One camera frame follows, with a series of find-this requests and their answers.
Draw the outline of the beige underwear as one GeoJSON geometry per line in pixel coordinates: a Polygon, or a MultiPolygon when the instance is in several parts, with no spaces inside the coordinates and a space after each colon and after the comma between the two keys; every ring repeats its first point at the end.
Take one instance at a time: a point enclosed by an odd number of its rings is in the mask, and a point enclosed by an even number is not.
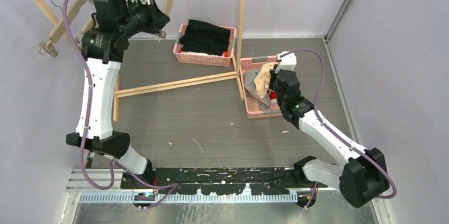
{"type": "Polygon", "coordinates": [[[267,95],[271,79],[270,70],[274,69],[277,65],[277,62],[268,62],[262,65],[259,73],[254,79],[256,93],[260,98],[264,98],[267,95]]]}

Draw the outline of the grey striped underwear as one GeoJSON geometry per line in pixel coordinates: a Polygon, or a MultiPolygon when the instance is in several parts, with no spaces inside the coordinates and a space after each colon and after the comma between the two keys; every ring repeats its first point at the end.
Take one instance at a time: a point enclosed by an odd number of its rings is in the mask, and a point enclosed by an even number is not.
{"type": "Polygon", "coordinates": [[[255,98],[258,101],[258,107],[261,111],[268,110],[271,107],[271,99],[269,91],[266,89],[263,96],[260,97],[257,92],[257,85],[255,79],[258,76],[260,69],[248,70],[243,73],[243,85],[245,94],[255,98]]]}

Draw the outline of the red underwear white trim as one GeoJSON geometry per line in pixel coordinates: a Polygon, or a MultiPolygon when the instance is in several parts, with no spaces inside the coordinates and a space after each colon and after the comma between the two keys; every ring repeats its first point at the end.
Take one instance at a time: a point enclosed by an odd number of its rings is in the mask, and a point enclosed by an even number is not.
{"type": "Polygon", "coordinates": [[[274,91],[269,91],[268,97],[270,98],[271,104],[277,104],[277,95],[274,91]]]}

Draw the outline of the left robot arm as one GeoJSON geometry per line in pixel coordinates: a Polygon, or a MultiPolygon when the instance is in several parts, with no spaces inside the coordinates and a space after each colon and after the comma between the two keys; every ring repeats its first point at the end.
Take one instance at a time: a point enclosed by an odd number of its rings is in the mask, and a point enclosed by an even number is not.
{"type": "Polygon", "coordinates": [[[82,113],[66,143],[117,161],[134,173],[141,188],[152,186],[152,163],[130,145],[130,136],[112,128],[114,87],[129,40],[139,32],[160,34],[170,18],[154,0],[94,0],[95,26],[81,41],[82,62],[87,66],[82,113]]]}

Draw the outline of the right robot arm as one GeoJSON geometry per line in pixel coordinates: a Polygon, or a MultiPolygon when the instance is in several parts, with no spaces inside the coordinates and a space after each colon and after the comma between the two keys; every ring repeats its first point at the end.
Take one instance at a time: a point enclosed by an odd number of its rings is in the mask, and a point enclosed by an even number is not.
{"type": "Polygon", "coordinates": [[[325,163],[307,156],[293,165],[293,177],[300,187],[311,183],[336,189],[353,207],[360,208],[383,193],[396,189],[388,176],[384,154],[377,148],[367,149],[339,131],[317,109],[316,105],[301,95],[300,82],[291,70],[270,71],[269,89],[276,94],[283,118],[309,135],[336,161],[325,163]]]}

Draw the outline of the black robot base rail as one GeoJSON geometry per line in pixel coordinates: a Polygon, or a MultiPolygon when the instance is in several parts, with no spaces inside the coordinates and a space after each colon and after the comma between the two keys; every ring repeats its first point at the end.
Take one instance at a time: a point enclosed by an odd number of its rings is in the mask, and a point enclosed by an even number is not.
{"type": "Polygon", "coordinates": [[[282,195],[294,189],[306,190],[312,183],[295,178],[296,171],[287,167],[233,167],[233,168],[155,168],[152,184],[178,184],[179,195],[239,195],[246,186],[251,195],[282,195]]]}

